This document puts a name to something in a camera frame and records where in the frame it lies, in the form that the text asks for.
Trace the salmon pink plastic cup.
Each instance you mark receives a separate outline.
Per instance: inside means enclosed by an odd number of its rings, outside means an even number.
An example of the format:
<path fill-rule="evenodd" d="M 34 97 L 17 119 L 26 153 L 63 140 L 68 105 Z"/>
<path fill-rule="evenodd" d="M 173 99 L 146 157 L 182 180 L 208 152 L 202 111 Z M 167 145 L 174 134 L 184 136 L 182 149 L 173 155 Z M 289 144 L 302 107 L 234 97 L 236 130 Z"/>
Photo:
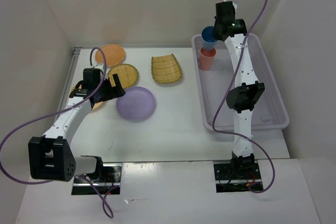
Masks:
<path fill-rule="evenodd" d="M 215 48 L 212 48 L 211 50 L 206 50 L 202 47 L 199 53 L 199 68 L 204 71 L 209 70 L 213 64 L 215 56 Z"/>

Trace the orange round woven tray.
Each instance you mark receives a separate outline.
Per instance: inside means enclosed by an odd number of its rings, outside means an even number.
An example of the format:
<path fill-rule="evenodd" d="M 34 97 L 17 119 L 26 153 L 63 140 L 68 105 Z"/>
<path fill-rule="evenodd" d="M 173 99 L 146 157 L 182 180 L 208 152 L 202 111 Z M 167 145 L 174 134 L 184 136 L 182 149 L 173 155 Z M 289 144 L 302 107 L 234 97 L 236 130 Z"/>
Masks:
<path fill-rule="evenodd" d="M 114 67 L 120 64 L 126 56 L 125 50 L 116 44 L 108 44 L 100 48 L 106 58 L 107 67 Z"/>

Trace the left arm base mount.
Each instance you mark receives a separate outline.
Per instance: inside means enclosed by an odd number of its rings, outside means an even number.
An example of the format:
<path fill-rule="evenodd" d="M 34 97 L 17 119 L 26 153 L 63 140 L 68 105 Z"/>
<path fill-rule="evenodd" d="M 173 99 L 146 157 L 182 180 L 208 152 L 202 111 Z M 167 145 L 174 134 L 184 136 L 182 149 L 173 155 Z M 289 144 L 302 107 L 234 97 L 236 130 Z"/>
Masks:
<path fill-rule="evenodd" d="M 119 195 L 121 190 L 122 163 L 104 163 L 101 177 L 86 179 L 94 185 L 101 195 Z M 75 178 L 72 185 L 73 196 L 96 195 L 95 190 L 82 178 Z"/>

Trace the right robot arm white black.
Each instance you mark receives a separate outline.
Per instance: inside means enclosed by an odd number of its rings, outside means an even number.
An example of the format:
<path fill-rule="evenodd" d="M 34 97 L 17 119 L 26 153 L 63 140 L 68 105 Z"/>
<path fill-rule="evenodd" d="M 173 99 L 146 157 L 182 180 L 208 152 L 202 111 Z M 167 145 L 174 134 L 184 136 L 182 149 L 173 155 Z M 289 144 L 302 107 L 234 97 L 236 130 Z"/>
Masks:
<path fill-rule="evenodd" d="M 223 41 L 228 49 L 234 76 L 225 94 L 225 102 L 234 110 L 234 147 L 230 172 L 243 178 L 254 167 L 255 157 L 250 141 L 254 107 L 265 90 L 259 82 L 247 46 L 247 28 L 243 19 L 235 17 L 237 4 L 223 1 L 216 4 L 213 38 Z"/>

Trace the yellow bear plate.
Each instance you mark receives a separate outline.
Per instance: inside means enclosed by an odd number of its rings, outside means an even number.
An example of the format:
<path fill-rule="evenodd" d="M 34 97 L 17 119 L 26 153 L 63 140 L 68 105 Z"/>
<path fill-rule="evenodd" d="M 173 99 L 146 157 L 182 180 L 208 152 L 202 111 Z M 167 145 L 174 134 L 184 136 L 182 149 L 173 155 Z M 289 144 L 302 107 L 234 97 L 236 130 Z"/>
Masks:
<path fill-rule="evenodd" d="M 70 93 L 72 93 L 76 88 L 81 89 L 81 83 L 80 84 L 76 84 L 75 86 L 73 86 L 70 90 Z M 104 104 L 104 102 L 98 102 L 93 106 L 93 110 L 98 109 L 100 106 L 102 106 Z"/>

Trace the purple plastic plate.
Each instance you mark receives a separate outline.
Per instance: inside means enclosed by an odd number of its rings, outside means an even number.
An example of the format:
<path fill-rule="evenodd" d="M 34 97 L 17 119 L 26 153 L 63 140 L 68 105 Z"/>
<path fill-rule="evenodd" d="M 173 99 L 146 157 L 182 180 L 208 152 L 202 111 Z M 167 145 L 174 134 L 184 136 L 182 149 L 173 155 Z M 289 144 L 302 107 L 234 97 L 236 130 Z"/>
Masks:
<path fill-rule="evenodd" d="M 142 121 L 152 114 L 156 101 L 153 93 L 144 87 L 130 87 L 116 101 L 119 115 L 129 121 Z"/>

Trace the blue plastic cup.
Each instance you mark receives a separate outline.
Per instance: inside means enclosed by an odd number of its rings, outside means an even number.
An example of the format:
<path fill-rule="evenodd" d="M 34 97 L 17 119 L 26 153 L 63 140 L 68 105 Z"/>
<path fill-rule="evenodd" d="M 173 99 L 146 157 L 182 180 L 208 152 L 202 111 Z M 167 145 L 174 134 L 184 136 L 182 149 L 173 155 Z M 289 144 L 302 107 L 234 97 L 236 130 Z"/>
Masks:
<path fill-rule="evenodd" d="M 213 37 L 214 26 L 207 26 L 202 30 L 202 48 L 205 50 L 212 50 L 217 40 Z"/>

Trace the round bamboo green-rim tray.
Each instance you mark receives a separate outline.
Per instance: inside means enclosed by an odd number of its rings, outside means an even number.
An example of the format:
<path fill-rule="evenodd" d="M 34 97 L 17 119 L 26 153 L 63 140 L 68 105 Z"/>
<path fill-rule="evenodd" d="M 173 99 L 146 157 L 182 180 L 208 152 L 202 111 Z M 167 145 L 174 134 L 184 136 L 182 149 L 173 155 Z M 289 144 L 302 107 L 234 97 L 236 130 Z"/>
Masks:
<path fill-rule="evenodd" d="M 133 65 L 127 63 L 119 64 L 109 70 L 108 77 L 113 86 L 115 85 L 113 79 L 114 74 L 118 75 L 118 78 L 124 90 L 136 85 L 139 80 L 138 70 Z"/>

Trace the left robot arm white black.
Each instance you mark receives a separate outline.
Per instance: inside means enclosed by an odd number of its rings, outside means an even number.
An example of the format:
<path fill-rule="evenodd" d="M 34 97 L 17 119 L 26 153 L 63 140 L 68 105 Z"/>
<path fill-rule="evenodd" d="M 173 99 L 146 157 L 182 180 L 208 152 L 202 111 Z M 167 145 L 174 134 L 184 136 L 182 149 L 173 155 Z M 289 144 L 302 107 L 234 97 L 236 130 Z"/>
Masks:
<path fill-rule="evenodd" d="M 125 95 L 117 74 L 103 78 L 102 70 L 86 68 L 83 79 L 69 95 L 67 111 L 41 137 L 28 143 L 30 174 L 33 179 L 68 182 L 86 175 L 93 182 L 103 179 L 107 169 L 99 156 L 74 157 L 70 143 L 84 118 L 97 103 Z"/>

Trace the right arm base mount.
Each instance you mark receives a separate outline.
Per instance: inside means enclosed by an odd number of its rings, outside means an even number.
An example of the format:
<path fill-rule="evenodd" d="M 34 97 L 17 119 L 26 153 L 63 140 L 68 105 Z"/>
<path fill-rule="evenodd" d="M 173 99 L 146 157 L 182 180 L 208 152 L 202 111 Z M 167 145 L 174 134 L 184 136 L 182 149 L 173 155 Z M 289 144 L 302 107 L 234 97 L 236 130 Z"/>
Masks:
<path fill-rule="evenodd" d="M 217 193 L 264 189 L 258 163 L 248 170 L 234 172 L 230 161 L 214 162 L 213 169 Z"/>

